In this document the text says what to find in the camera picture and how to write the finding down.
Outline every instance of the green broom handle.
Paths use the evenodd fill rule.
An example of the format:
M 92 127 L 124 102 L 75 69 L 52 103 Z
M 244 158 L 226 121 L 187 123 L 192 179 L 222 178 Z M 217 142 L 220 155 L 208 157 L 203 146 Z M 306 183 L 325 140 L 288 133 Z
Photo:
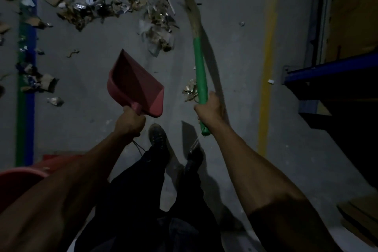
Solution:
M 205 65 L 203 63 L 203 54 L 201 49 L 200 37 L 193 39 L 195 74 L 197 77 L 198 99 L 200 104 L 206 104 L 208 101 L 208 85 L 206 82 Z M 209 129 L 201 122 L 202 135 L 210 135 Z

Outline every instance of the yellow line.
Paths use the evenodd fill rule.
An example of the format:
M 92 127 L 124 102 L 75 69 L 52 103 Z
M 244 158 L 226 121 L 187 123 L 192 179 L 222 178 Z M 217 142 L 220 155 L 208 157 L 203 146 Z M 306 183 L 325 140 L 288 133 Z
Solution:
M 272 77 L 273 69 L 273 49 L 274 49 L 274 31 L 277 24 L 277 7 L 278 0 L 266 0 L 265 9 L 265 59 L 261 78 L 261 100 L 260 100 L 260 118 L 258 123 L 258 153 L 265 157 L 268 144 L 269 129 L 269 108 L 270 108 L 270 91 L 271 84 L 268 80 Z

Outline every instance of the person's left arm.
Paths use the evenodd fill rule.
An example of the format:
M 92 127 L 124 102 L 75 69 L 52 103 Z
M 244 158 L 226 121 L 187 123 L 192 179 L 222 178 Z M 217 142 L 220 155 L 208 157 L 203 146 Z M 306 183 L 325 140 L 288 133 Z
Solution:
M 37 183 L 0 215 L 0 251 L 67 251 L 122 150 L 145 124 L 130 107 L 82 158 Z

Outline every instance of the black cord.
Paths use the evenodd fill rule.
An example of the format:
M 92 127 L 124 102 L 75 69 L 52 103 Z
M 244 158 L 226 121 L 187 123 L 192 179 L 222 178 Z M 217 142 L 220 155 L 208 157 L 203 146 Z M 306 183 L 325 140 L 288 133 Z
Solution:
M 136 146 L 136 148 L 138 149 L 139 153 L 141 156 L 143 156 L 143 154 L 141 153 L 141 150 L 139 148 L 141 148 L 144 152 L 145 152 L 145 149 L 142 148 L 136 141 L 133 140 L 133 143 L 134 145 Z

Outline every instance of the shoe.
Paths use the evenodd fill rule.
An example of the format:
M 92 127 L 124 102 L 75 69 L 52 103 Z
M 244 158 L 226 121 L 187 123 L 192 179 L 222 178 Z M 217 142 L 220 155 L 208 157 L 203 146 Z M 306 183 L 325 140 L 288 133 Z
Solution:
M 187 159 L 188 162 L 184 168 L 184 174 L 188 172 L 196 173 L 203 161 L 203 152 L 201 147 L 197 146 L 195 149 L 193 149 L 192 152 L 188 154 Z
M 167 135 L 163 128 L 157 123 L 152 124 L 148 129 L 148 138 L 153 147 L 161 150 L 168 150 Z

